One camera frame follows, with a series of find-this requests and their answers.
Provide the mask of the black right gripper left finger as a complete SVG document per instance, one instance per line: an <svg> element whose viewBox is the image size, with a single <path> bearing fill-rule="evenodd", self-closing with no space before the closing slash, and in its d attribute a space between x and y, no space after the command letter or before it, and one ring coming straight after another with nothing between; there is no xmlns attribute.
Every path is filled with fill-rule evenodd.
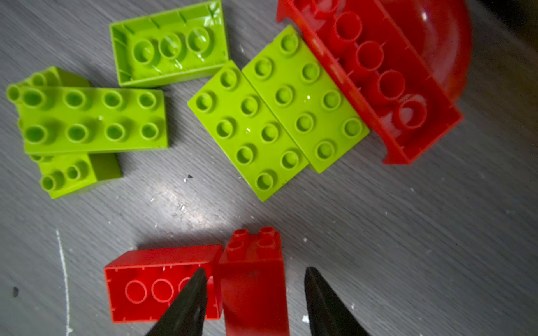
<svg viewBox="0 0 538 336"><path fill-rule="evenodd" d="M207 275L203 268L199 268L147 336L200 336L203 334L206 308Z"/></svg>

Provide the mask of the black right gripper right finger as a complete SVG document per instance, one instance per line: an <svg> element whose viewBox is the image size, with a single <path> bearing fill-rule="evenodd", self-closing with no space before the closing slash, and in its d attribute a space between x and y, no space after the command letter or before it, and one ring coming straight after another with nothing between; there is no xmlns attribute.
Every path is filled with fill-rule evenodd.
<svg viewBox="0 0 538 336"><path fill-rule="evenodd" d="M305 299L311 335L369 336L315 267L307 267Z"/></svg>

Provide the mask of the red lego pair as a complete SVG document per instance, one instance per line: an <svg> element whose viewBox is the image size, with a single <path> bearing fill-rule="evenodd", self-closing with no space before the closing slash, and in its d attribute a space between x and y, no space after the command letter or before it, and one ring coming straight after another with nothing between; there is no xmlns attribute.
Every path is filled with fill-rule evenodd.
<svg viewBox="0 0 538 336"><path fill-rule="evenodd" d="M129 251L104 268L114 323L157 322L204 270L204 320L225 319L227 335L289 335L281 235L235 231L227 245Z"/></svg>

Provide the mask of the green square lego plate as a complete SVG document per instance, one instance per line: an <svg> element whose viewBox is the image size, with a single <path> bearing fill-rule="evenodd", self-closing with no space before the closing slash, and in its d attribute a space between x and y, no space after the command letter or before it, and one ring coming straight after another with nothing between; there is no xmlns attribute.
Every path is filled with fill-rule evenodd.
<svg viewBox="0 0 538 336"><path fill-rule="evenodd" d="M293 26L245 67L227 62L188 105L263 201L306 167L325 171L369 133Z"/></svg>

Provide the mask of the green L-shaped lego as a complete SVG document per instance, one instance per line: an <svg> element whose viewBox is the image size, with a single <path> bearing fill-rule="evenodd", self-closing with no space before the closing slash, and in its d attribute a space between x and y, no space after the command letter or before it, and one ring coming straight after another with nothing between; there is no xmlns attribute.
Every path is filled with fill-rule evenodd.
<svg viewBox="0 0 538 336"><path fill-rule="evenodd" d="M18 112L24 151L57 199L117 179L116 154L169 146L163 91L94 88L59 67L6 89Z"/></svg>

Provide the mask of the red slope lego brick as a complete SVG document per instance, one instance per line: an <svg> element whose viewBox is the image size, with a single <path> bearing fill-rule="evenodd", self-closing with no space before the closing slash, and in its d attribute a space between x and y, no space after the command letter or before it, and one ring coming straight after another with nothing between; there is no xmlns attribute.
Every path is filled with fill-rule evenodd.
<svg viewBox="0 0 538 336"><path fill-rule="evenodd" d="M409 165L463 118L381 1L280 1L360 117L385 163Z"/></svg>

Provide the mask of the green small lego brick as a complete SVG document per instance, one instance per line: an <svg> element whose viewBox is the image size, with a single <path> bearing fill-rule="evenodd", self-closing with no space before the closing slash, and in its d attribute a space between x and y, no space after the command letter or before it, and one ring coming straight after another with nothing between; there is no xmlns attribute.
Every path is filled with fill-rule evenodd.
<svg viewBox="0 0 538 336"><path fill-rule="evenodd" d="M114 22L109 31L122 88L210 77L230 60L221 1Z"/></svg>

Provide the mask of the red arch lego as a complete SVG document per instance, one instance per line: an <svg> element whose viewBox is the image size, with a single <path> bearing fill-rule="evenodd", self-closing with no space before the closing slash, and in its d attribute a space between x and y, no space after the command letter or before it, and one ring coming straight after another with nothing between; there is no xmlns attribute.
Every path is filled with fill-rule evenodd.
<svg viewBox="0 0 538 336"><path fill-rule="evenodd" d="M472 24L465 1L381 1L448 97L465 90Z"/></svg>

